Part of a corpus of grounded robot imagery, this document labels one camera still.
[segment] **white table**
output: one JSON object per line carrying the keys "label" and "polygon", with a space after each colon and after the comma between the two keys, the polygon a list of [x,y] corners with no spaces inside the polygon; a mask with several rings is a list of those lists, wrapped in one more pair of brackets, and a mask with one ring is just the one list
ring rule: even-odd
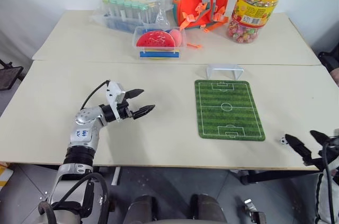
{"label": "white table", "polygon": [[258,39],[250,44],[238,44],[227,39],[225,26],[209,33],[200,29],[187,30],[188,41],[201,44],[203,48],[187,48],[181,53],[181,59],[161,61],[140,60],[132,46],[132,34],[91,23],[91,14],[92,11],[66,11],[33,59],[161,64],[320,65],[283,13],[273,14]]}
{"label": "white table", "polygon": [[[105,79],[142,88],[135,107],[156,104],[145,117],[111,123],[101,133],[95,165],[241,169],[308,169],[279,143],[285,133],[316,153],[315,129],[338,128],[339,89],[322,66],[244,65],[266,134],[263,142],[202,139],[198,135],[194,81],[206,65],[35,61],[0,119],[0,160],[60,164],[74,116]],[[211,79],[230,80],[222,73]],[[88,106],[106,103],[104,89]]]}

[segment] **center circle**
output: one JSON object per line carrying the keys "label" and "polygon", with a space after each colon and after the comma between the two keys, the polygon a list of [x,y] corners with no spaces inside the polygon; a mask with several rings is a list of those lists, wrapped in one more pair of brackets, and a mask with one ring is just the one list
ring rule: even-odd
{"label": "center circle", "polygon": [[229,112],[232,110],[232,105],[227,103],[227,102],[224,102],[222,105],[221,105],[221,109],[226,111],[226,112]]}

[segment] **candy jar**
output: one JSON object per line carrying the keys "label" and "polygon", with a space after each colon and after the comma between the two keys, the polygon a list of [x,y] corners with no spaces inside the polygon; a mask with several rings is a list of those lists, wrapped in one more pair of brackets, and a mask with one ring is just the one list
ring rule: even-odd
{"label": "candy jar", "polygon": [[237,0],[227,35],[238,43],[250,43],[265,26],[278,0]]}

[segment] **plastic bag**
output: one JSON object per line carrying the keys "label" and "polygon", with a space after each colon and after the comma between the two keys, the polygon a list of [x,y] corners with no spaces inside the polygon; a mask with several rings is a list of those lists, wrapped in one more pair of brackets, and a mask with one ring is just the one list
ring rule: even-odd
{"label": "plastic bag", "polygon": [[133,33],[137,26],[169,26],[165,0],[102,0],[91,19],[110,29]]}

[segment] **gray floor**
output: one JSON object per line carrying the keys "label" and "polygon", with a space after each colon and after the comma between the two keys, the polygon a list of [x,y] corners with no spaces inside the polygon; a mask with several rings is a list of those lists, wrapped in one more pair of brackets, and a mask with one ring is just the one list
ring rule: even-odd
{"label": "gray floor", "polygon": [[[0,223],[29,224],[38,216],[37,205],[49,193],[56,171],[36,165],[14,165],[14,174],[0,192]],[[114,168],[100,168],[111,184]],[[110,186],[116,204],[108,223],[121,224],[129,204],[140,195],[155,196],[159,219],[186,218],[190,197],[205,193],[215,197],[228,223],[249,224],[241,210],[251,198],[268,223],[311,223],[314,212],[316,175],[275,180],[243,186],[237,174],[219,169],[124,167],[118,186]],[[84,224],[96,223],[99,216],[100,187],[95,186],[93,213]]]}

